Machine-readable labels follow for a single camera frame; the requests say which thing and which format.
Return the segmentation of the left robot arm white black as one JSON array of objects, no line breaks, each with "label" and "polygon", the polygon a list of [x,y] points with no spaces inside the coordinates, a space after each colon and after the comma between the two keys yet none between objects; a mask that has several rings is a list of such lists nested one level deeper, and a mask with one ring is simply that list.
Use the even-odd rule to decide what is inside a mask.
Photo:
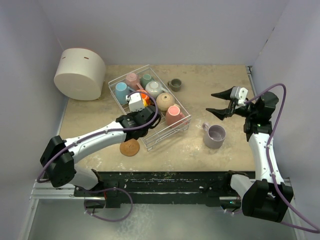
[{"label": "left robot arm white black", "polygon": [[146,136],[160,120],[158,108],[151,105],[121,115],[107,126],[82,136],[67,139],[54,136],[40,158],[41,173],[54,188],[72,184],[85,189],[91,196],[98,196],[103,191],[102,178],[96,170],[79,167],[77,163],[106,147]]}]

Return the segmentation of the sage green cup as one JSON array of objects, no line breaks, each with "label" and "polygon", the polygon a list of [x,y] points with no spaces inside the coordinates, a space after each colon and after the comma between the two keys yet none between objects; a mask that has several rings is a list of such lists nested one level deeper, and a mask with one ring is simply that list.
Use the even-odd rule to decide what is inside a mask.
[{"label": "sage green cup", "polygon": [[150,74],[143,74],[140,78],[140,85],[145,89],[149,82],[154,81],[154,78]]}]

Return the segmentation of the orange cup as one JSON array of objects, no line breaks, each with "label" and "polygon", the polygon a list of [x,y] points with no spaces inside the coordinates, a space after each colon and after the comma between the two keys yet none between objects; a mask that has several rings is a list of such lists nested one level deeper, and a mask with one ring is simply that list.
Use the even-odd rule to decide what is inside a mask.
[{"label": "orange cup", "polygon": [[151,104],[150,97],[148,95],[146,95],[146,91],[145,90],[139,89],[139,90],[137,90],[137,92],[140,93],[140,96],[141,96],[142,100],[146,100],[149,105]]}]

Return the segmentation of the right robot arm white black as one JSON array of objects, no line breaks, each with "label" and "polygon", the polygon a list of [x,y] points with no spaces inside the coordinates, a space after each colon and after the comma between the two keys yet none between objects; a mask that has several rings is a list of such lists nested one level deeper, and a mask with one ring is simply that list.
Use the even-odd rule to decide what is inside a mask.
[{"label": "right robot arm white black", "polygon": [[222,183],[222,190],[228,196],[238,194],[245,216],[280,223],[288,209],[285,202],[292,200],[294,191],[285,185],[273,149],[271,116],[279,98],[266,91],[255,102],[249,102],[247,94],[246,88],[234,86],[212,94],[215,98],[227,100],[227,108],[207,108],[220,120],[233,115],[245,118],[243,131],[254,159],[254,182],[245,173],[230,170],[228,180]]}]

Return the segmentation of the pale grey white mug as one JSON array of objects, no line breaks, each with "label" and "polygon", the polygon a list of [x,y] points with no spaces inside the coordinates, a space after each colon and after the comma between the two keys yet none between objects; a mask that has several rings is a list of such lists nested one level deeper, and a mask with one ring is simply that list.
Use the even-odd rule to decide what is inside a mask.
[{"label": "pale grey white mug", "polygon": [[145,86],[145,90],[156,100],[157,97],[162,93],[168,93],[169,91],[165,89],[159,81],[150,81]]}]

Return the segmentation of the beige round mug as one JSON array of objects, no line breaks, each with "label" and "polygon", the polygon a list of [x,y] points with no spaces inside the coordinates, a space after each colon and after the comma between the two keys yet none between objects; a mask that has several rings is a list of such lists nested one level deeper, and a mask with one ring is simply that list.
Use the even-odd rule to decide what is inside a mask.
[{"label": "beige round mug", "polygon": [[171,93],[163,92],[157,96],[156,104],[160,111],[166,112],[175,104],[175,98]]}]

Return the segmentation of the light pink mug white inside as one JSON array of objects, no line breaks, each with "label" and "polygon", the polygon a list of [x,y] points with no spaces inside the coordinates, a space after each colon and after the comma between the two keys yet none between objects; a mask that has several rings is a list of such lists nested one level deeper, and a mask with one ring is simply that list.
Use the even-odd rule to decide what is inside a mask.
[{"label": "light pink mug white inside", "polygon": [[144,89],[141,85],[138,75],[134,72],[130,72],[126,75],[125,83],[135,91]]}]

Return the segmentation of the coral pink mug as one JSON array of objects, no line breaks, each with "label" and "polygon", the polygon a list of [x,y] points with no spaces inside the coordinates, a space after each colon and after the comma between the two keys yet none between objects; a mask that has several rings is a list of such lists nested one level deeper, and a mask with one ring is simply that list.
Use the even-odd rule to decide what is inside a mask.
[{"label": "coral pink mug", "polygon": [[165,115],[165,122],[170,128],[175,128],[184,122],[185,115],[177,105],[168,108]]}]

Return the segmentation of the yellow cup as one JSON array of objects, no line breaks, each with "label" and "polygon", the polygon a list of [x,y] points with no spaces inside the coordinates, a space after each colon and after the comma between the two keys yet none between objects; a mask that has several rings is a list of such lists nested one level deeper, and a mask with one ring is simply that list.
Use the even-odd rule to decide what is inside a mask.
[{"label": "yellow cup", "polygon": [[145,99],[143,99],[142,101],[143,101],[144,107],[148,107],[149,106],[149,104],[147,103],[147,101]]}]

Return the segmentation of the lilac mug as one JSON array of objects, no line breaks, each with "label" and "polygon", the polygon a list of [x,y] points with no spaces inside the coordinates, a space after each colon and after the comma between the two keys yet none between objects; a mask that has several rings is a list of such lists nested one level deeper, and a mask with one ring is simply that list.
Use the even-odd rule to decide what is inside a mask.
[{"label": "lilac mug", "polygon": [[202,124],[205,131],[203,135],[204,144],[210,149],[219,149],[226,138],[226,130],[220,125],[210,125],[208,122]]}]

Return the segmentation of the light blue mug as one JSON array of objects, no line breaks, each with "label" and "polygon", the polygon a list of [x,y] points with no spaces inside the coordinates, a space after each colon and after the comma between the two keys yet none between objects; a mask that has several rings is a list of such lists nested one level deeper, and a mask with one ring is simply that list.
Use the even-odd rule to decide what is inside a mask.
[{"label": "light blue mug", "polygon": [[115,97],[121,105],[126,105],[126,96],[135,90],[129,87],[125,82],[119,82],[115,86]]}]

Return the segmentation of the olive green small cup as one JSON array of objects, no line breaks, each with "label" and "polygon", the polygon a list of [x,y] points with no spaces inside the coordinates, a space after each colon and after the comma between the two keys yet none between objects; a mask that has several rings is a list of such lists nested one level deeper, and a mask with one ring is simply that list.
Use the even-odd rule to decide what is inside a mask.
[{"label": "olive green small cup", "polygon": [[182,81],[178,78],[169,80],[167,86],[174,92],[178,92],[182,88]]}]

